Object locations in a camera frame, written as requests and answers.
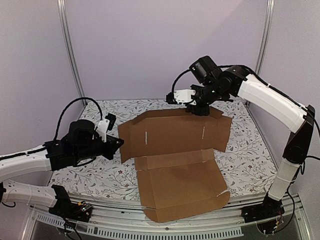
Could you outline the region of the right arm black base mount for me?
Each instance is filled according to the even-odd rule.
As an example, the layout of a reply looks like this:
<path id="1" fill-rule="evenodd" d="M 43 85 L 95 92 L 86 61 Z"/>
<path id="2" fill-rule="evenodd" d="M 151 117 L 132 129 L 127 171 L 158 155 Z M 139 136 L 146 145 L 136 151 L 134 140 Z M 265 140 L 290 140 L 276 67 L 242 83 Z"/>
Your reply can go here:
<path id="1" fill-rule="evenodd" d="M 246 206 L 241 209 L 245 223 L 258 222 L 257 229 L 264 235 L 273 235 L 283 221 L 285 213 L 282 201 L 266 195 L 262 203 Z"/>

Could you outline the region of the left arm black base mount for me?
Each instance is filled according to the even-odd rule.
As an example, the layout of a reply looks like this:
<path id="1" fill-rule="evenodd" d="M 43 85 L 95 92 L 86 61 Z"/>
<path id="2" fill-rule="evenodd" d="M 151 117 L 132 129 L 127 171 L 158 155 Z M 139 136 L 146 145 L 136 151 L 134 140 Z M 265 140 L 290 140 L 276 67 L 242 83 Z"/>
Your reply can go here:
<path id="1" fill-rule="evenodd" d="M 88 223 L 93 211 L 93 206 L 85 200 L 73 203 L 63 186 L 52 185 L 55 192 L 56 203 L 48 209 L 50 214 L 65 219 Z"/>

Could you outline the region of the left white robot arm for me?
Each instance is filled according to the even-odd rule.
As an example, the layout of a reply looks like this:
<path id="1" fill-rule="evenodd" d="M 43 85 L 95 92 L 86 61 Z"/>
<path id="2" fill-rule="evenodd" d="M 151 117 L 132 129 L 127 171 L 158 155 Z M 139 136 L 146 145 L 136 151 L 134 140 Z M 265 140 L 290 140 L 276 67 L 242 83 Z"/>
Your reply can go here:
<path id="1" fill-rule="evenodd" d="M 34 172 L 81 167 L 99 156 L 112 160 L 124 140 L 108 135 L 111 128 L 107 119 L 98 125 L 83 119 L 73 121 L 68 133 L 60 140 L 54 139 L 27 151 L 1 156 L 0 201 L 55 207 L 63 217 L 70 217 L 75 210 L 64 187 L 36 186 L 13 179 Z"/>

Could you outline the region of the brown cardboard box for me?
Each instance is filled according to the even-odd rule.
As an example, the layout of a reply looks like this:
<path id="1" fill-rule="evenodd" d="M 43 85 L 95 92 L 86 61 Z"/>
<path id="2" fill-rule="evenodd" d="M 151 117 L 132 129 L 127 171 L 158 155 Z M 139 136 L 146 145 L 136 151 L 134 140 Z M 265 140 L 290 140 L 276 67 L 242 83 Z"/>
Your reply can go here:
<path id="1" fill-rule="evenodd" d="M 144 214 L 165 223 L 223 208 L 230 200 L 215 151 L 225 152 L 232 119 L 216 108 L 149 110 L 118 126 L 121 162 L 134 159 Z"/>

